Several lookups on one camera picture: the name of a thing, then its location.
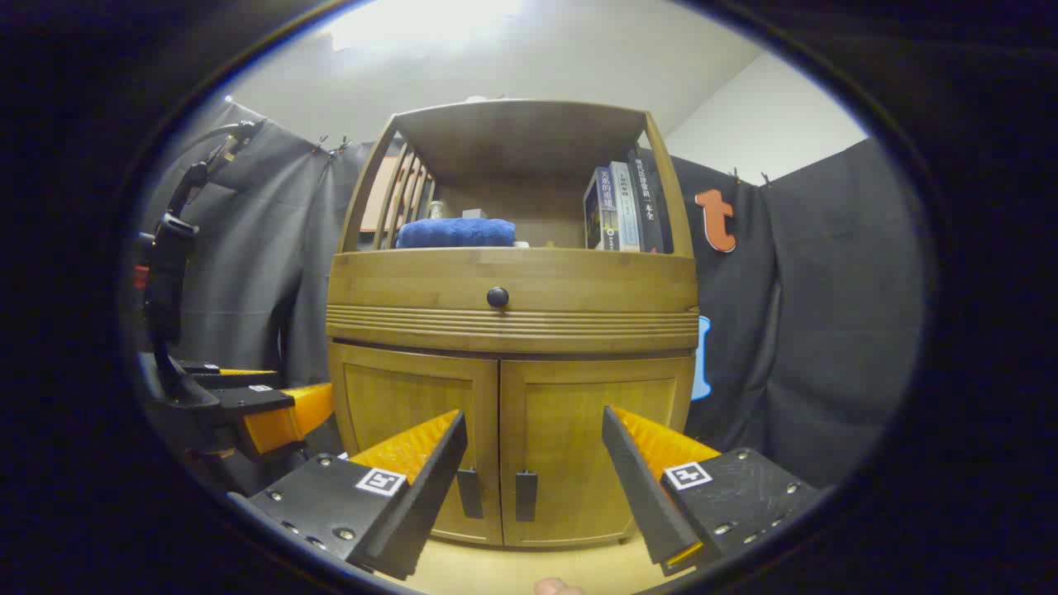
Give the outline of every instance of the drawer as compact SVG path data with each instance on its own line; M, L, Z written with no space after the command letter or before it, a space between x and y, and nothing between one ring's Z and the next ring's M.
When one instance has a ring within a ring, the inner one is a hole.
M488 293L503 288L507 304ZM334 256L327 335L510 353L697 345L693 258L578 249L442 248Z

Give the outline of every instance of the black fabric backdrop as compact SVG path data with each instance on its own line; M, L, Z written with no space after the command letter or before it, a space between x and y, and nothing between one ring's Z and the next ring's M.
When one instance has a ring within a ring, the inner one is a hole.
M180 177L215 145L206 130L260 115L207 108L161 163L149 231ZM371 143L342 152L269 122L184 211L200 224L178 357L278 369L288 385L329 379L325 305L331 256ZM674 158L711 321L706 377L686 433L748 446L814 485L851 470L908 380L927 306L915 198L872 140L758 187ZM737 248L713 250L694 196L720 191ZM310 447L340 450L328 423Z

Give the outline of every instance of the white wall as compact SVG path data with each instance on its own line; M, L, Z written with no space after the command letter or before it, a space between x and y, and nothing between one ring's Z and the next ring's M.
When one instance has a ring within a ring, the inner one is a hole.
M831 96L764 53L665 138L670 155L744 180L774 180L867 138Z

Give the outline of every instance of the wooden floor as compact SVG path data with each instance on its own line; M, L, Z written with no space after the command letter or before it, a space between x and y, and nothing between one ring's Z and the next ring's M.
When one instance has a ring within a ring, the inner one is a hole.
M413 576L393 580L428 595L532 595L542 578L561 578L585 595L638 593L683 573L665 578L651 564L646 544L638 533L623 545L578 549L498 549L430 539Z

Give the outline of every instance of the round drawer knob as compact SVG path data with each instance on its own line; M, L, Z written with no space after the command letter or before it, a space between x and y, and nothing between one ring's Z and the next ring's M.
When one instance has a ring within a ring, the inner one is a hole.
M489 300L489 305L496 308L506 306L507 302L511 299L511 296L507 294L507 290L503 287L493 287L489 290L489 294L486 298Z

